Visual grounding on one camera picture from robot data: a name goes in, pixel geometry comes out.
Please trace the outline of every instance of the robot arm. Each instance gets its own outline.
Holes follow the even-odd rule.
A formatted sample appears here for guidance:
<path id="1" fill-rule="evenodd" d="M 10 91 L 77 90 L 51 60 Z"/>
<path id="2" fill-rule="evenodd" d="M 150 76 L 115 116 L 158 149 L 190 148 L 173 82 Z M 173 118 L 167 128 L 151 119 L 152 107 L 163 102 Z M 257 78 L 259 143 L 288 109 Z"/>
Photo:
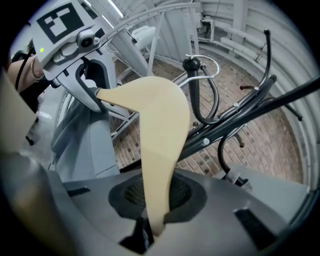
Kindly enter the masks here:
<path id="1" fill-rule="evenodd" d="M 117 86 L 112 56 L 101 50 L 106 28 L 96 18 L 71 0 L 51 7 L 31 24 L 32 40 L 47 80 L 61 84 L 95 112 L 107 108 L 119 113 L 119 107 L 101 103 L 81 79 L 84 75 L 103 89 Z"/>

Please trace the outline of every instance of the red brick pavement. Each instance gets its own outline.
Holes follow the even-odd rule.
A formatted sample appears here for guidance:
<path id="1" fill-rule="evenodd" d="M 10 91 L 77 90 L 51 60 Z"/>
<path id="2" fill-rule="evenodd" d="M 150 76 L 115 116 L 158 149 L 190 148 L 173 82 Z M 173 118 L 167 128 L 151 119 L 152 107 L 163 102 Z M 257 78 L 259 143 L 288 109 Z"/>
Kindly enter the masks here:
<path id="1" fill-rule="evenodd" d="M 203 54 L 212 55 L 211 52 L 203 52 Z M 214 79 L 219 92 L 218 113 L 220 113 L 248 93 L 247 90 L 239 89 L 241 85 L 254 86 L 258 84 L 258 81 L 229 60 L 219 55 L 213 57 L 220 65 L 220 74 Z M 209 62 L 206 62 L 206 67 L 211 74 L 215 71 L 215 67 Z M 122 63 L 116 64 L 118 74 L 125 68 Z M 154 60 L 153 72 L 157 76 L 170 80 L 181 73 L 179 69 L 159 60 Z M 136 78 L 138 76 L 132 73 L 123 82 L 126 83 Z M 200 110 L 202 115 L 206 116 L 214 102 L 213 94 L 206 81 L 203 80 L 200 84 Z M 189 100 L 188 86 L 185 86 L 183 91 Z M 196 118 L 191 111 L 190 128 L 192 128 L 194 121 L 196 121 Z M 112 127 L 114 128 L 117 125 L 119 125 L 119 121 L 113 119 Z M 302 182 L 302 166 L 296 139 L 281 109 L 276 109 L 249 122 L 239 134 L 245 143 L 245 147 L 240 148 L 236 139 L 229 139 L 224 147 L 224 158 L 227 163 L 241 164 L 265 174 Z M 218 144 L 219 142 L 209 145 L 180 161 L 177 163 L 177 167 L 214 176 L 221 169 L 217 156 Z M 130 125 L 115 140 L 114 148 L 120 168 L 140 159 L 139 120 Z"/>

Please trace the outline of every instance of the person's arm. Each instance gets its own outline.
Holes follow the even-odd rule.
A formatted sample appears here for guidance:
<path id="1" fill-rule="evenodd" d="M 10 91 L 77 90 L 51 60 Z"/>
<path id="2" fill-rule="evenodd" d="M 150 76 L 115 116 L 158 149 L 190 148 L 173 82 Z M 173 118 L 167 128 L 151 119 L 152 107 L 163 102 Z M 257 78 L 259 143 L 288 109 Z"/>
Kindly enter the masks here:
<path id="1" fill-rule="evenodd" d="M 33 78 L 32 71 L 31 71 L 31 63 L 33 62 L 33 72 L 34 75 L 37 78 L 41 78 L 44 73 L 40 67 L 39 60 L 36 56 L 30 57 L 23 68 L 23 71 L 20 76 L 19 85 L 18 85 L 18 92 L 22 92 L 26 88 L 28 88 L 30 85 L 32 85 L 34 82 L 36 82 L 37 79 Z M 7 69 L 7 76 L 9 77 L 10 81 L 12 82 L 13 86 L 16 84 L 17 76 L 20 70 L 20 67 L 24 61 L 19 60 L 16 62 L 13 62 L 10 64 L 10 66 Z"/>

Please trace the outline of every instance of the black mesh grille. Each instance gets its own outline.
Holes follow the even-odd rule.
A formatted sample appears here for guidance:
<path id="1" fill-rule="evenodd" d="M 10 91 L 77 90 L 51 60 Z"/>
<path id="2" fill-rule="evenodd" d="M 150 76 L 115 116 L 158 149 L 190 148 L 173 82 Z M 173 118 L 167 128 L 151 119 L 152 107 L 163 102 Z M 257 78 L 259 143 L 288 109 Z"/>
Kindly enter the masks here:
<path id="1" fill-rule="evenodd" d="M 173 176 L 169 191 L 170 211 L 182 206 L 190 199 L 191 195 L 191 188 L 186 183 Z M 142 178 L 125 189 L 124 197 L 130 203 L 134 204 L 135 207 L 139 208 L 139 211 L 144 210 L 144 208 L 146 207 L 146 201 Z"/>

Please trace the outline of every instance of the gray cloth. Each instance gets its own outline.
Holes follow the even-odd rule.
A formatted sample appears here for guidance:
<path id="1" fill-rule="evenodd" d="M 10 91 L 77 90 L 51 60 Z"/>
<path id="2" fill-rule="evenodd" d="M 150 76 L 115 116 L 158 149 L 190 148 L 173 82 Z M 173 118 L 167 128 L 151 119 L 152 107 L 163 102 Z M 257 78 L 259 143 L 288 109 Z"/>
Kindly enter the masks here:
<path id="1" fill-rule="evenodd" d="M 119 174 L 111 139 L 109 114 L 74 100 L 57 127 L 51 149 L 55 171 L 63 182 Z"/>

